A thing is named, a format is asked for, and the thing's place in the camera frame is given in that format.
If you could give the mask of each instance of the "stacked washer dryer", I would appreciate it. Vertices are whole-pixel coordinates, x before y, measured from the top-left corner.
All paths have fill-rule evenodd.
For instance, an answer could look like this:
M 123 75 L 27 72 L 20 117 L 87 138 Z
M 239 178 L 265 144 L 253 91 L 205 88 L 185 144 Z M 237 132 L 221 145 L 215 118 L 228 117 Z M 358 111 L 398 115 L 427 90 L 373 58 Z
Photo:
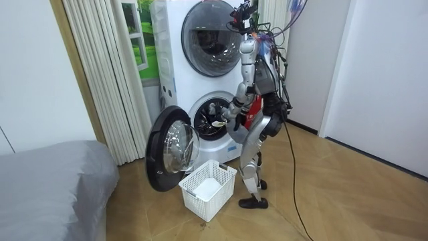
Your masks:
M 164 0 L 150 6 L 160 87 L 166 106 L 178 106 L 200 136 L 194 168 L 240 156 L 225 127 L 214 127 L 209 105 L 228 106 L 242 81 L 243 36 L 226 28 L 239 0 Z

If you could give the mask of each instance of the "washing machine door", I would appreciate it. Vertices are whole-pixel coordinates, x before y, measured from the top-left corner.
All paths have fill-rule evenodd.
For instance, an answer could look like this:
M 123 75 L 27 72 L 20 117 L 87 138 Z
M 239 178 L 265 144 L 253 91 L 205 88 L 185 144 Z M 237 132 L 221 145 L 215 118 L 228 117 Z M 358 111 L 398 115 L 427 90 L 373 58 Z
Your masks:
M 174 188 L 193 168 L 198 153 L 199 135 L 189 115 L 180 107 L 167 107 L 153 124 L 146 147 L 150 185 L 157 191 Z
M 232 6 L 220 0 L 201 1 L 187 14 L 181 30 L 183 51 L 198 73 L 217 77 L 229 73 L 239 62 L 243 36 L 229 31 Z

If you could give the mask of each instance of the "mattress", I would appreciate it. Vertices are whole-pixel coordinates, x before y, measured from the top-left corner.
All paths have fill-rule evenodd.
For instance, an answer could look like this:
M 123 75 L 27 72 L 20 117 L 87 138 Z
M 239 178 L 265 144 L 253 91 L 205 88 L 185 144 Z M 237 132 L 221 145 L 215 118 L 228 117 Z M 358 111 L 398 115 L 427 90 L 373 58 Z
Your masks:
M 119 179 L 107 147 L 61 143 L 0 156 L 0 240 L 95 240 Z

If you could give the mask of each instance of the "washing machine drum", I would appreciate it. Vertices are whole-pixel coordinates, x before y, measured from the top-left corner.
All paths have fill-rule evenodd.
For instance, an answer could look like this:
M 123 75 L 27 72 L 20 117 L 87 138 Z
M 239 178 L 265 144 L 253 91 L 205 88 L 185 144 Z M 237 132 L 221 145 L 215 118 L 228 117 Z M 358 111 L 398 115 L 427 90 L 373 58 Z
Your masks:
M 243 36 L 226 28 L 233 21 L 232 11 L 224 1 L 203 1 L 186 16 L 181 32 L 183 51 L 200 74 L 222 76 L 238 63 Z

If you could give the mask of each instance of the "wooden floor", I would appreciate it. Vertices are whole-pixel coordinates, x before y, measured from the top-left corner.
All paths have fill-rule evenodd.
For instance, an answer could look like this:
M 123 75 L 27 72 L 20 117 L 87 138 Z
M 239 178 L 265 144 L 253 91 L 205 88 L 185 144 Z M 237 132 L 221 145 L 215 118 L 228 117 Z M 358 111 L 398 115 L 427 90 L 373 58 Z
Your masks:
M 315 241 L 428 240 L 428 183 L 289 127 L 297 158 L 297 203 Z M 233 197 L 209 223 L 184 207 L 179 188 L 153 191 L 142 161 L 122 166 L 108 203 L 107 240 L 307 240 L 293 204 L 285 131 L 268 139 L 262 153 L 269 209 L 238 207 L 238 199 L 248 194 L 237 176 Z

